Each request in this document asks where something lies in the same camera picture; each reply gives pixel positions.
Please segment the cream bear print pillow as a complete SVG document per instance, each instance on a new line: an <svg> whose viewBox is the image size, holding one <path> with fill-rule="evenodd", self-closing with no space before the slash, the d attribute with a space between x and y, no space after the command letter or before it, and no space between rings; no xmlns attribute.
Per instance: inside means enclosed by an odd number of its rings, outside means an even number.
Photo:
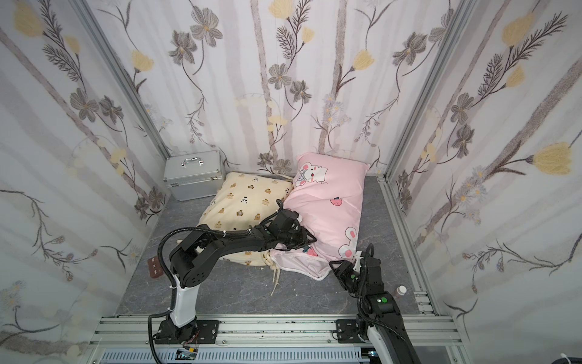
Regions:
<svg viewBox="0 0 582 364"><path fill-rule="evenodd" d="M231 172L199 223L217 231L245 231L277 212L277 201L286 200L292 189L289 180Z"/></svg>

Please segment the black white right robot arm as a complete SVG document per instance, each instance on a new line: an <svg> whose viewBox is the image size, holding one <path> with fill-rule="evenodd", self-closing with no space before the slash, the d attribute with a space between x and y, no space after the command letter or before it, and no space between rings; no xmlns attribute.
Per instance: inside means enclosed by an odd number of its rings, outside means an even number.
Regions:
<svg viewBox="0 0 582 364"><path fill-rule="evenodd" d="M359 261L342 259L329 263L342 288L356 299L354 319L336 320L335 338L341 344L369 343L380 363L420 363L406 331L395 298L384 288L381 261L371 244Z"/></svg>

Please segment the pink cartoon print pillow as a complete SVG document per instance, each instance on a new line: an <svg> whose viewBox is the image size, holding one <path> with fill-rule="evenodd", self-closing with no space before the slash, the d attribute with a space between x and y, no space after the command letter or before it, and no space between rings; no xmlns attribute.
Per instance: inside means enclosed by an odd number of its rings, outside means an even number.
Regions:
<svg viewBox="0 0 582 364"><path fill-rule="evenodd" d="M368 169L364 162L318 153L299 157L293 190L283 205L299 213L301 226L316 241L286 252L272 250L279 269L321 281L330 262L355 260Z"/></svg>

